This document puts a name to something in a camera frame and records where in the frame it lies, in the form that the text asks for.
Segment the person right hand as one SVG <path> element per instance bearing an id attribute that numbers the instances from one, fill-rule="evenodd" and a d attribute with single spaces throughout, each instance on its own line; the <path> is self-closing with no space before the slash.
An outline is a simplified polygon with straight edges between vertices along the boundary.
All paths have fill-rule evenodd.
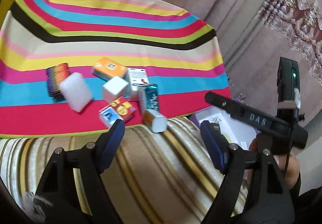
<path id="1" fill-rule="evenodd" d="M 292 189 L 298 181 L 300 175 L 300 162 L 293 151 L 287 155 L 274 155 L 276 164 L 282 173 L 285 172 L 284 180 L 288 189 Z"/>

